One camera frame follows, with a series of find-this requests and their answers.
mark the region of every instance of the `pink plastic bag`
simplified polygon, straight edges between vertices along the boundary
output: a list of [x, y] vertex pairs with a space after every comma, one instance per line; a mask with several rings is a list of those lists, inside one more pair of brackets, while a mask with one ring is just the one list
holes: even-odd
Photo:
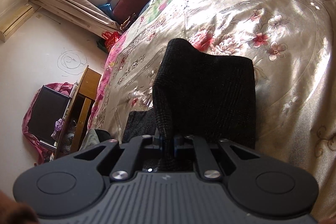
[[[70, 92], [72, 90], [73, 85], [69, 84], [67, 82], [65, 82], [64, 84], [61, 83], [51, 83], [51, 84], [47, 84], [46, 85], [48, 88], [53, 89], [55, 91], [58, 91], [64, 95], [69, 96]], [[28, 123], [30, 120], [30, 117], [32, 115], [32, 109], [33, 109], [33, 105], [36, 101], [36, 98], [39, 94], [41, 89], [39, 89], [37, 91], [37, 93], [35, 94], [29, 108], [28, 111], [26, 113], [26, 115], [23, 118], [22, 121], [22, 133], [23, 135], [27, 138], [27, 140], [34, 146], [34, 148], [37, 150], [38, 154], [39, 154], [39, 158], [38, 158], [38, 164], [42, 164], [44, 162], [44, 158], [50, 153], [49, 150], [43, 148], [40, 145], [39, 140], [31, 133], [28, 132]]]

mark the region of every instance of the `wooden drawer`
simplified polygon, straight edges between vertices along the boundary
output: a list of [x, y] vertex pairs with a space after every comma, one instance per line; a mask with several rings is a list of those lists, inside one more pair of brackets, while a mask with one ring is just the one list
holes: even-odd
[[79, 116], [78, 123], [76, 126], [75, 134], [73, 136], [70, 153], [76, 152], [80, 148], [80, 145], [81, 145], [80, 140], [83, 134], [83, 128], [85, 126], [85, 121], [89, 113], [90, 104], [91, 104], [91, 100], [89, 98], [85, 98], [82, 111], [81, 111], [81, 114]]
[[83, 81], [79, 87], [78, 93], [85, 97], [95, 100], [97, 97], [97, 88], [101, 75], [91, 69], [87, 69]]

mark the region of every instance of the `curtain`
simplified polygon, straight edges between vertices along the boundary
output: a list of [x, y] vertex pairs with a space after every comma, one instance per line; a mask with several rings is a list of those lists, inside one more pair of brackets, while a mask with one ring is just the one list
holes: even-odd
[[30, 0], [31, 2], [63, 17], [102, 37], [106, 32], [118, 31], [117, 22], [111, 20], [88, 0]]

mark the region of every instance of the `floral bedspread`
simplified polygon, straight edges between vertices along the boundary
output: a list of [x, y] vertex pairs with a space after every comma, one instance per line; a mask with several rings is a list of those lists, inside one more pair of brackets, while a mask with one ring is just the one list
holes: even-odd
[[112, 48], [89, 122], [119, 140], [132, 110], [152, 107], [170, 39], [253, 60], [256, 149], [311, 172], [317, 219], [336, 213], [336, 0], [155, 0]]

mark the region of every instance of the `purple cloth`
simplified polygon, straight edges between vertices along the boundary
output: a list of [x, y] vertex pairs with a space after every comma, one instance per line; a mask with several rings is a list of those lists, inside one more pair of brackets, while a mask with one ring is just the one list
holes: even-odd
[[55, 130], [54, 130], [54, 133], [51, 135], [52, 138], [57, 141], [58, 140], [58, 136], [62, 130], [62, 127], [63, 127], [63, 119], [59, 119], [58, 121], [56, 121], [55, 123]]

